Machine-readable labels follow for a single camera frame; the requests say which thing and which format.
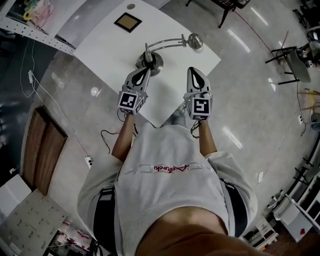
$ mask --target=gray sweatshirt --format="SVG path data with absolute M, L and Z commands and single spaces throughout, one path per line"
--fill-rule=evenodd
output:
M 146 123 L 124 163 L 108 154 L 94 158 L 78 196 L 78 214 L 93 236 L 100 191 L 113 186 L 119 255 L 134 255 L 158 218 L 185 206 L 216 214 L 234 236 L 237 209 L 233 209 L 226 188 L 238 191 L 245 206 L 246 227 L 257 212 L 256 196 L 233 156 L 225 152 L 202 156 L 190 131 L 182 125 L 157 129 Z

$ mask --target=lamp base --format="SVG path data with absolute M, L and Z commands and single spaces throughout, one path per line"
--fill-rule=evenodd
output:
M 164 67 L 164 60 L 162 57 L 155 52 L 152 52 L 152 57 L 155 57 L 155 65 L 151 68 L 150 76 L 154 77 L 155 75 L 159 74 Z M 136 66 L 138 69 L 146 67 L 144 53 L 139 56 L 136 61 Z

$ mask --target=red logo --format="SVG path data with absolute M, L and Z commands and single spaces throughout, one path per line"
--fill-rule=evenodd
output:
M 173 171 L 175 170 L 179 170 L 181 172 L 184 172 L 187 170 L 187 167 L 189 167 L 189 165 L 185 165 L 185 166 L 181 166 L 181 167 L 175 167 L 173 165 L 173 167 L 169 167 L 169 166 L 155 166 L 154 169 L 159 172 L 161 170 L 164 170 L 164 171 L 168 171 L 168 173 L 172 173 Z

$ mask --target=small square plate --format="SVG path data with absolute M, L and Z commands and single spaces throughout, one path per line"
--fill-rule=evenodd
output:
M 129 13 L 124 13 L 114 24 L 131 33 L 142 21 Z

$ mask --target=gray floor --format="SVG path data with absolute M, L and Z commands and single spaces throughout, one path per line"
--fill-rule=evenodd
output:
M 290 75 L 284 74 L 288 67 L 277 62 L 265 64 L 265 60 L 272 57 L 270 52 L 236 13 L 230 12 L 219 29 L 223 9 L 209 0 L 198 1 L 209 8 L 204 9 L 196 2 L 187 8 L 185 0 L 172 0 L 161 10 L 190 31 L 199 33 L 221 58 L 208 75 L 213 93 L 209 124 L 218 150 L 234 155 L 254 187 L 259 203 L 254 225 L 267 212 L 271 196 L 292 184 L 295 166 L 311 150 L 318 134 L 307 127 L 300 136 L 304 126 L 298 122 L 297 84 L 277 85 L 291 80 Z M 294 3 L 253 0 L 237 12 L 270 49 L 280 47 L 279 42 L 284 40 L 287 31 L 285 46 L 302 46 L 307 39 L 292 12 L 296 7 Z M 314 68 L 310 74 L 312 82 L 299 83 L 300 90 L 305 87 L 320 90 L 320 72 Z M 122 126 L 117 118 L 116 93 L 79 60 L 61 52 L 51 62 L 41 83 L 61 105 L 88 154 L 94 157 L 106 151 L 100 131 L 117 132 Z M 90 94 L 93 86 L 102 89 L 98 97 Z M 89 171 L 85 154 L 59 108 L 49 97 L 41 95 L 53 117 L 69 135 L 53 174 L 49 195 L 77 219 L 77 195 Z M 307 104 L 305 98 L 300 101 L 302 106 Z M 309 113 L 303 115 L 308 120 Z M 138 130 L 144 122 L 139 116 Z M 111 146 L 116 138 L 106 137 Z M 264 177 L 258 184 L 261 171 Z

